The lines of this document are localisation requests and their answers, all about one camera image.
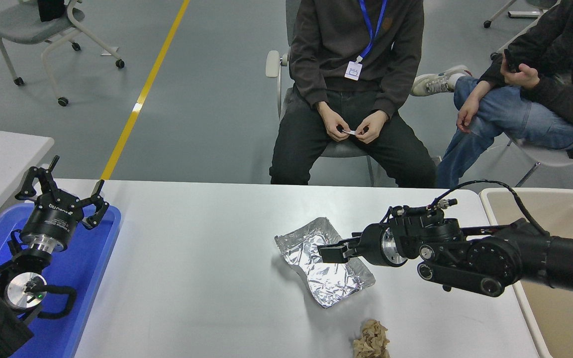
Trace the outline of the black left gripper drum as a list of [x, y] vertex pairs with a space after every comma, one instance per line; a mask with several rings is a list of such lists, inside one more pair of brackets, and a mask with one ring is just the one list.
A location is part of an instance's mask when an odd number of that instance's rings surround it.
[[50, 193], [40, 195], [22, 229], [22, 240], [31, 240], [41, 234], [56, 240], [71, 240], [78, 222], [83, 218], [81, 208], [71, 208], [77, 199], [70, 193], [62, 193], [60, 201]]

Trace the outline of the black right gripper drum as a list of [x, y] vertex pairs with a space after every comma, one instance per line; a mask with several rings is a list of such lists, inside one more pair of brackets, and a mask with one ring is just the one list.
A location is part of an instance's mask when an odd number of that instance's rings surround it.
[[391, 267], [391, 238], [387, 228], [378, 223], [368, 225], [359, 239], [359, 255], [368, 263]]

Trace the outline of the person's left hand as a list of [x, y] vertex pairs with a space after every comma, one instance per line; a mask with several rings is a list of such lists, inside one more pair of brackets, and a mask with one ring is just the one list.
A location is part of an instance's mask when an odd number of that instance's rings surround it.
[[388, 120], [388, 115], [382, 110], [376, 110], [362, 120], [355, 130], [356, 138], [364, 144], [371, 144], [382, 131], [382, 127]]
[[532, 90], [540, 82], [538, 71], [535, 68], [530, 68], [527, 64], [519, 64], [518, 72], [510, 72], [505, 55], [503, 55], [500, 73], [506, 84], [520, 86], [525, 90]]

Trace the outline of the person's right hand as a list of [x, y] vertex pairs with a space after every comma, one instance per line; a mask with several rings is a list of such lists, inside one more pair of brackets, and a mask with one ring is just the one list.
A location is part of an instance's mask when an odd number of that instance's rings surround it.
[[350, 127], [341, 115], [330, 108], [330, 105], [325, 101], [317, 102], [314, 106], [321, 116], [328, 136], [336, 142], [346, 140], [349, 134], [345, 131], [350, 131]]
[[462, 107], [459, 109], [456, 125], [459, 131], [464, 133], [471, 132], [471, 124], [473, 118], [476, 116], [476, 113], [479, 109], [479, 96], [478, 95], [469, 95], [468, 99], [465, 100]]

